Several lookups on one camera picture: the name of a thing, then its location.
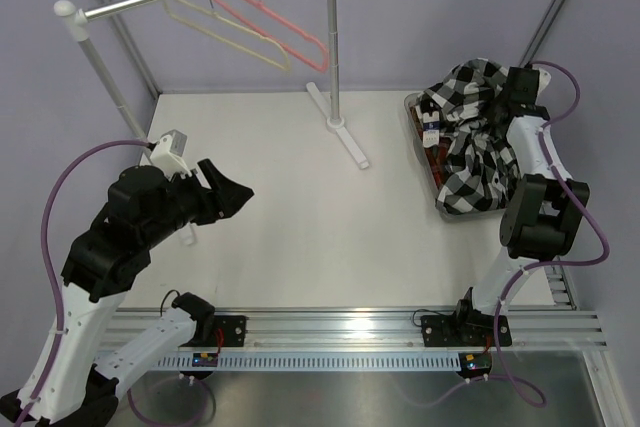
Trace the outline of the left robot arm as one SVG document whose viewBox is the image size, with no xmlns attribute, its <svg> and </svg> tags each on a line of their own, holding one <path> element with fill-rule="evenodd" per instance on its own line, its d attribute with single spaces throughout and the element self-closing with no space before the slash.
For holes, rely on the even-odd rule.
<svg viewBox="0 0 640 427">
<path fill-rule="evenodd" d="M 142 334 L 101 361 L 106 329 L 151 263 L 151 251 L 189 224 L 233 217 L 253 197 L 251 188 L 225 177 L 204 159 L 195 174 L 166 176 L 151 165 L 124 170 L 107 202 L 70 247 L 62 269 L 63 312 L 28 382 L 1 398 L 1 413 L 15 425 L 104 426 L 126 391 L 169 351 L 220 339 L 215 308 L 186 292 Z"/>
</svg>

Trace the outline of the black white checkered shirt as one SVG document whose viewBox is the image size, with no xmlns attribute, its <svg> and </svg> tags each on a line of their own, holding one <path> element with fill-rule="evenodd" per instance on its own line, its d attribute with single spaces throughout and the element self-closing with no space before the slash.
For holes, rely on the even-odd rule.
<svg viewBox="0 0 640 427">
<path fill-rule="evenodd" d="M 440 138 L 447 143 L 444 180 L 435 205 L 452 216 L 504 209 L 520 172 L 514 150 L 498 136 L 485 113 L 503 90 L 508 68 L 484 58 L 454 67 L 421 92 L 423 113 L 437 112 Z"/>
</svg>

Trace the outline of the red orange plaid shirt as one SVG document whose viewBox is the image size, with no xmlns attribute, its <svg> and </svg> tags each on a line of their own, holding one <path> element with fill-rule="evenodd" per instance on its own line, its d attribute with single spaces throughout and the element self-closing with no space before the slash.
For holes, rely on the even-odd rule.
<svg viewBox="0 0 640 427">
<path fill-rule="evenodd" d="M 420 106 L 411 107 L 410 113 L 416 129 L 422 137 L 422 147 L 428 156 L 436 185 L 440 189 L 448 176 L 445 172 L 444 161 L 450 145 L 447 138 L 441 138 L 440 113 L 437 110 L 423 112 Z"/>
</svg>

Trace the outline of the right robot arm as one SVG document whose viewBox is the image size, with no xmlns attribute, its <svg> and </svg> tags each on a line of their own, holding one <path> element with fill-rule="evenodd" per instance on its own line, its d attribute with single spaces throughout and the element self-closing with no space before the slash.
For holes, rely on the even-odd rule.
<svg viewBox="0 0 640 427">
<path fill-rule="evenodd" d="M 537 103 L 544 73 L 509 69 L 489 119 L 516 154 L 520 179 L 501 219 L 502 248 L 488 274 L 458 302 L 451 329 L 465 345 L 509 345 L 504 314 L 528 277 L 571 249 L 587 204 L 587 184 L 572 179 L 555 149 L 551 118 Z"/>
</svg>

